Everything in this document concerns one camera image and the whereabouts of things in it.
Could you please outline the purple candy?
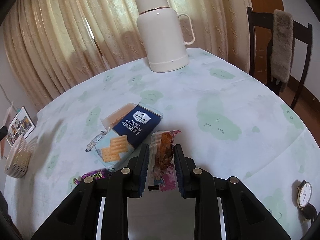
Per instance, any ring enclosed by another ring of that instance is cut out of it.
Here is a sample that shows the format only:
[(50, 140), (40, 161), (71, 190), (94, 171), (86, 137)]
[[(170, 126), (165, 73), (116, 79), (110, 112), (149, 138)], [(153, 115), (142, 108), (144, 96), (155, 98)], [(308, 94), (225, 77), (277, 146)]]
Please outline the purple candy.
[(93, 177), (93, 179), (99, 180), (99, 179), (108, 178), (112, 174), (113, 174), (113, 171), (109, 171), (105, 168), (88, 172), (86, 174), (83, 174), (82, 176), (80, 176), (79, 173), (77, 172), (76, 175), (69, 180), (68, 187), (70, 189), (74, 188), (76, 185), (79, 185), (87, 177)]

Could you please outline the small silver blue sachet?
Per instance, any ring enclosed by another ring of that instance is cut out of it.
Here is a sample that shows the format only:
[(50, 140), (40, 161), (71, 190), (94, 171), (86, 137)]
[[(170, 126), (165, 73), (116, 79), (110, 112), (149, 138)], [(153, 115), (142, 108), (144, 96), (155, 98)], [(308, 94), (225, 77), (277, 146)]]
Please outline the small silver blue sachet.
[(105, 131), (101, 131), (98, 135), (96, 135), (90, 142), (89, 144), (86, 146), (86, 152), (91, 151), (96, 144), (103, 139), (103, 137), (106, 135), (107, 133)]

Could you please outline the pink cake snack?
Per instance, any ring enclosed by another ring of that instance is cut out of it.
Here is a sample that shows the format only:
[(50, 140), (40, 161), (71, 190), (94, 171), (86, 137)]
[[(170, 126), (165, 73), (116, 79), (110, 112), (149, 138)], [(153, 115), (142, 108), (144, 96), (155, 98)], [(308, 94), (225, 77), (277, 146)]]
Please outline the pink cake snack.
[(148, 167), (148, 191), (170, 191), (176, 189), (174, 138), (180, 130), (157, 131), (151, 136), (150, 161)]

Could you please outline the orange wafer packet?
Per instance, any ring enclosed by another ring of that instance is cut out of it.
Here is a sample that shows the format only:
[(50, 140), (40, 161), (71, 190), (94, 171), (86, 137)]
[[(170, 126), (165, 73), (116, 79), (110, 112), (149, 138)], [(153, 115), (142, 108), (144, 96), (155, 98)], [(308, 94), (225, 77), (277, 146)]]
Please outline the orange wafer packet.
[(120, 107), (118, 110), (114, 111), (108, 117), (101, 119), (101, 123), (107, 132), (109, 132), (120, 120), (130, 113), (136, 107), (133, 103), (127, 103), (123, 107)]

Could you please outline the navy soda cracker pack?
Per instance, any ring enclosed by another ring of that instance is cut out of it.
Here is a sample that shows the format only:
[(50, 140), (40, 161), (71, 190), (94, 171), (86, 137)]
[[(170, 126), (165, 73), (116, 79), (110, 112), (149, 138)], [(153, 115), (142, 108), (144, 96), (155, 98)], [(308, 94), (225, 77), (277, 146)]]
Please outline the navy soda cracker pack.
[(135, 105), (93, 147), (95, 155), (108, 170), (120, 167), (162, 119), (158, 110)]

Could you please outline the wristwatch with white dial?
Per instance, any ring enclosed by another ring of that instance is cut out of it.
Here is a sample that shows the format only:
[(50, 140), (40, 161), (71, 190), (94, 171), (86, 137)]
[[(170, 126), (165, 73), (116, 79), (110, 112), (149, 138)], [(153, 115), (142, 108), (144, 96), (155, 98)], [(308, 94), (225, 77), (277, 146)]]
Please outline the wristwatch with white dial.
[(297, 187), (297, 205), (300, 210), (302, 216), (311, 222), (316, 220), (317, 218), (317, 210), (316, 208), (310, 203), (312, 197), (312, 186), (306, 180), (303, 180)]

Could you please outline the green patterned tablecloth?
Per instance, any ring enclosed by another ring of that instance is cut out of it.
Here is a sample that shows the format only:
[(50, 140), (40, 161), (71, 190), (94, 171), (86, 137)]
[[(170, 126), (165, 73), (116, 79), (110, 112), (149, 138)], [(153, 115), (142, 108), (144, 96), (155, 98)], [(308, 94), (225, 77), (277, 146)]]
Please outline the green patterned tablecloth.
[(192, 239), (195, 201), (178, 191), (170, 149), (181, 145), (197, 167), (215, 177), (237, 177), (261, 201), (291, 239), (310, 228), (301, 204), (319, 208), (319, 146), (301, 118), (265, 85), (202, 49), (189, 49), (182, 69), (155, 73), (145, 59), (96, 75), (37, 113), (28, 137), (26, 174), (8, 178), (8, 212), (24, 239), (75, 188), (81, 176), (115, 171), (139, 152), (106, 161), (114, 132), (112, 114), (131, 111), (120, 124), (131, 132), (161, 122), (146, 137), (150, 162), (146, 189), (129, 199), (130, 239)]

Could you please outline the pink plastic basket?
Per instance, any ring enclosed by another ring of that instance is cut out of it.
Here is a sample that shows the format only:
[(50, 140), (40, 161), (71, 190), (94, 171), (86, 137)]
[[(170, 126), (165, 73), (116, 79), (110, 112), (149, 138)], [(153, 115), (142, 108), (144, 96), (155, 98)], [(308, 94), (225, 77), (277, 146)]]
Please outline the pink plastic basket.
[(14, 142), (4, 168), (4, 173), (12, 178), (22, 178), (29, 165), (31, 153), (23, 135)]

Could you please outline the photo calendar card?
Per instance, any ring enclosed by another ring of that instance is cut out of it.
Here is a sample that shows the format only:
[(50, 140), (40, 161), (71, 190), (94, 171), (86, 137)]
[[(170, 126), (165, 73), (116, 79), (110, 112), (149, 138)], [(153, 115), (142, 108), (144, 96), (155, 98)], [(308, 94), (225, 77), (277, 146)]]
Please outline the photo calendar card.
[(7, 142), (9, 143), (10, 147), (13, 146), (13, 144), (21, 135), (23, 135), (23, 137), (26, 139), (35, 129), (35, 124), (24, 106), (20, 108), (20, 110), (6, 126), (8, 128)]

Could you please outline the grey fuzzy chair cover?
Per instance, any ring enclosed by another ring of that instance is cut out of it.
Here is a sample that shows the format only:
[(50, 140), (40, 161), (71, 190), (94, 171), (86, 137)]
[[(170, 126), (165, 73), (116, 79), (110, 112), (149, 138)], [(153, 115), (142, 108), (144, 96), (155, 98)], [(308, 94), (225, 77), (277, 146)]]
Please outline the grey fuzzy chair cover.
[(273, 13), (273, 45), (271, 55), (272, 79), (277, 79), (276, 84), (283, 92), (290, 78), (293, 50), (293, 18), (288, 12), (276, 9)]

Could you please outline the beige curtain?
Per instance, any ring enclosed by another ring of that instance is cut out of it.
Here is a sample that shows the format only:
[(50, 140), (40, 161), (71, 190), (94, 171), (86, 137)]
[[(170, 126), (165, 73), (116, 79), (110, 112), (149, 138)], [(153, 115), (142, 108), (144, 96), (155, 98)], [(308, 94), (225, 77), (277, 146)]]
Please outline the beige curtain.
[[(168, 0), (183, 36), (249, 70), (251, 0)], [(3, 22), (13, 74), (36, 109), (97, 74), (146, 56), (135, 0), (16, 0)]]

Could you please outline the cream thermos jug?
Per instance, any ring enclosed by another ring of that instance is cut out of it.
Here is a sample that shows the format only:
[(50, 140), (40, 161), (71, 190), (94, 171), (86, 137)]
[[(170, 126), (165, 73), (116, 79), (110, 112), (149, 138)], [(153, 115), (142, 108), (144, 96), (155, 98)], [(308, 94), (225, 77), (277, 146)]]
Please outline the cream thermos jug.
[(171, 72), (185, 67), (189, 63), (186, 46), (195, 42), (186, 42), (178, 14), (169, 6), (167, 0), (136, 0), (139, 12), (137, 27), (145, 48), (150, 69), (153, 72)]

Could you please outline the wooden door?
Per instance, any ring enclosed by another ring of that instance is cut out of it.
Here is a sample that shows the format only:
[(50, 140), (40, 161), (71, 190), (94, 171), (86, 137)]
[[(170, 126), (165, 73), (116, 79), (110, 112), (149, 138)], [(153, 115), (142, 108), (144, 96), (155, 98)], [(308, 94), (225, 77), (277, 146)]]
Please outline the wooden door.
[(251, 0), (247, 8), (249, 74), (262, 83), (267, 82), (267, 46), (272, 38), (272, 18), (276, 9), (284, 10), (282, 0)]

